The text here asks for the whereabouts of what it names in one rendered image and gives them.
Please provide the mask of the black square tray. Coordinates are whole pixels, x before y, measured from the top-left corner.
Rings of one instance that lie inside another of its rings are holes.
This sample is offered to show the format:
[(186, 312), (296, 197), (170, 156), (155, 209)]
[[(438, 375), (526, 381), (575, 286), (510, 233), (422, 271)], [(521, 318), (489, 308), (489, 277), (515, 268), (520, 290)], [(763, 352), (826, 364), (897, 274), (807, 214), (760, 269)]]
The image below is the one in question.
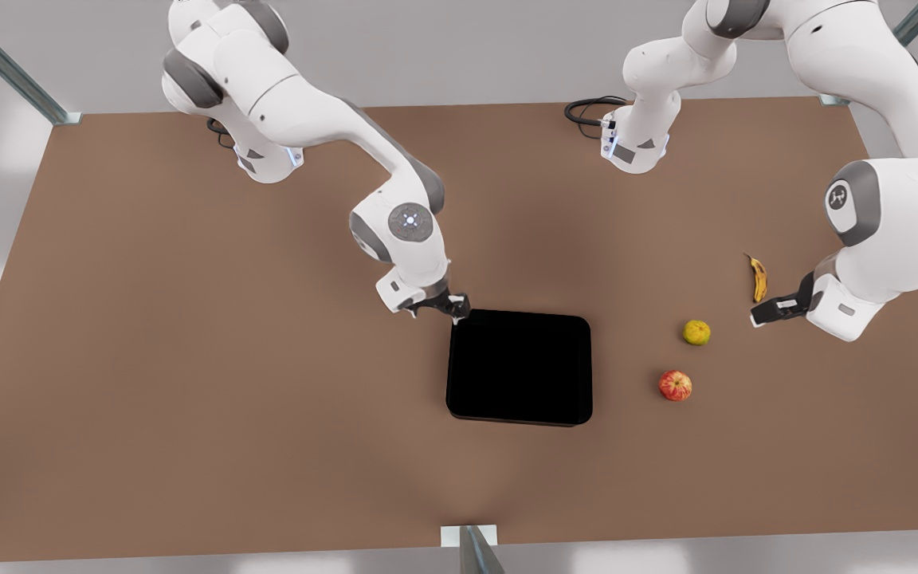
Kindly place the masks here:
[(590, 421), (590, 324), (580, 316), (474, 309), (449, 335), (445, 406), (460, 420)]

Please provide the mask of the spotted yellow banana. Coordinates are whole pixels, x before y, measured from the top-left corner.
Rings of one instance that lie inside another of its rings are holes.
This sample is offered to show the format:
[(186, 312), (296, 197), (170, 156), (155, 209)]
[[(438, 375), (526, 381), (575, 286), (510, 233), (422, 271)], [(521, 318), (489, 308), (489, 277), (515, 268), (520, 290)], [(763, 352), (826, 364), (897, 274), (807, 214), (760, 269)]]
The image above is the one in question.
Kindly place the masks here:
[(755, 304), (760, 304), (765, 297), (767, 297), (768, 291), (768, 276), (765, 266), (761, 261), (758, 261), (757, 258), (751, 257), (750, 254), (744, 252), (744, 257), (749, 259), (749, 265), (751, 271), (753, 272), (754, 277), (754, 293), (753, 301)]

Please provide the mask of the red apple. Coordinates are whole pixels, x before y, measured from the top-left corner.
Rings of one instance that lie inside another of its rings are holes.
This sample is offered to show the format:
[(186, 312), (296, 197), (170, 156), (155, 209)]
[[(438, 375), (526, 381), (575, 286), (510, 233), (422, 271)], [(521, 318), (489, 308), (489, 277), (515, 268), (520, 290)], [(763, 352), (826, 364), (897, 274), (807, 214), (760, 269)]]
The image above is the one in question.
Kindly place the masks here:
[(692, 379), (679, 370), (665, 371), (659, 377), (658, 389), (664, 399), (685, 401), (692, 395)]

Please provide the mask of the silver frame post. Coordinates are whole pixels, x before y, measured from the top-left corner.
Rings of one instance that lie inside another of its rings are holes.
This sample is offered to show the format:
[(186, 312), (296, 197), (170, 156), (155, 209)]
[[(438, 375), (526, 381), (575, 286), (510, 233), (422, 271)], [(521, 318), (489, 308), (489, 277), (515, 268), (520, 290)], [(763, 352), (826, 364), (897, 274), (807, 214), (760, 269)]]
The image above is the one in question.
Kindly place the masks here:
[(440, 529), (441, 548), (458, 548), (460, 574), (506, 574), (496, 556), (495, 525), (446, 525)]
[(892, 31), (897, 42), (908, 48), (908, 45), (918, 37), (918, 3), (908, 11)]
[(53, 126), (77, 126), (81, 113), (65, 110), (1, 46), (0, 77)]

